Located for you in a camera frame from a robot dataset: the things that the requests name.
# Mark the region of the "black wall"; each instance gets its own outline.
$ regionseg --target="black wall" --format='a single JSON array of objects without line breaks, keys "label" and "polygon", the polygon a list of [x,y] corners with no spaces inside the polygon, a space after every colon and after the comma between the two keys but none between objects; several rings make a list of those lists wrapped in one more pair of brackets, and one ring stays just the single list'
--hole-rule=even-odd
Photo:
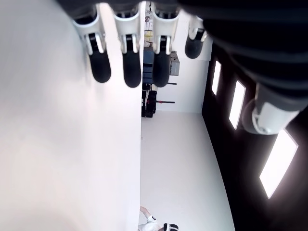
[{"label": "black wall", "polygon": [[[221,63],[217,96],[212,92],[215,62]],[[278,188],[268,199],[259,176],[277,135],[247,133],[229,121],[236,80],[245,87],[243,107],[255,96],[256,84],[213,45],[202,115],[225,184],[235,229],[308,230],[308,109],[286,128],[299,145]]]}]

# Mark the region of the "white wall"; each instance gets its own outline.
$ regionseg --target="white wall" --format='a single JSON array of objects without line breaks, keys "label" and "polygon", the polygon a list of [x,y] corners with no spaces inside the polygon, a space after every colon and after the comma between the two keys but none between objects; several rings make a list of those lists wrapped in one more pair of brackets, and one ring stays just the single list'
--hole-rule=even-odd
[{"label": "white wall", "polygon": [[1,1],[0,230],[137,229],[141,87],[125,85],[115,23],[101,10],[106,84],[55,1]]},{"label": "white wall", "polygon": [[201,114],[157,111],[142,119],[141,205],[161,225],[175,223],[182,231],[234,231]]},{"label": "white wall", "polygon": [[157,110],[201,113],[205,93],[208,63],[211,59],[212,39],[207,37],[200,56],[189,59],[185,54],[190,16],[180,12],[179,23],[172,50],[177,52],[180,61],[179,76],[170,76],[167,85],[157,91],[157,100],[175,101],[175,104],[157,104]]}]

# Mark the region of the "robotic hand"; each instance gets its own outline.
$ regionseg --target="robotic hand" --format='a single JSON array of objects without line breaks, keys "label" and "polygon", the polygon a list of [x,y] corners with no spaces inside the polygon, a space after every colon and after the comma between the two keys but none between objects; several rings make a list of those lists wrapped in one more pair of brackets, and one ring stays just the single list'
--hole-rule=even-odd
[{"label": "robotic hand", "polygon": [[[139,0],[58,0],[74,20],[86,44],[94,78],[111,75],[105,32],[97,3],[107,2],[123,53],[124,79],[129,87],[141,81],[139,62]],[[156,0],[154,3],[153,81],[168,83],[170,53],[180,8],[192,15],[185,53],[197,58],[209,34],[257,83],[255,98],[245,107],[244,129],[255,134],[277,134],[308,105],[308,10],[305,1],[279,0]]]}]

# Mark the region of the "person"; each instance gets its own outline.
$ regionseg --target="person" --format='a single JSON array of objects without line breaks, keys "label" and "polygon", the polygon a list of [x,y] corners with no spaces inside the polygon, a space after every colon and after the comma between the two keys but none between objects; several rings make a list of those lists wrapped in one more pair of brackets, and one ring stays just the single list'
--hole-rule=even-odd
[{"label": "person", "polygon": [[165,223],[161,227],[145,207],[140,206],[140,211],[145,215],[147,223],[138,225],[138,231],[179,231],[179,227],[175,224]]}]

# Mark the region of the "ceiling light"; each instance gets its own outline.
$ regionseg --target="ceiling light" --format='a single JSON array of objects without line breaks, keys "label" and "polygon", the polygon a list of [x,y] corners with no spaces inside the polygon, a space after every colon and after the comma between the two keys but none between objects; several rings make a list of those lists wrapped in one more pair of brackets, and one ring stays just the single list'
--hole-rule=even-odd
[{"label": "ceiling light", "polygon": [[260,175],[265,192],[270,198],[287,171],[298,145],[286,130],[281,130]]},{"label": "ceiling light", "polygon": [[231,121],[234,129],[237,128],[237,124],[239,122],[245,91],[246,87],[244,87],[243,84],[241,84],[239,81],[236,81],[232,107],[229,116],[229,120]]},{"label": "ceiling light", "polygon": [[216,63],[215,63],[215,70],[214,70],[213,84],[212,84],[212,91],[213,91],[213,93],[215,95],[217,94],[217,89],[218,89],[220,69],[221,69],[221,64],[220,64],[220,62],[216,61]]}]

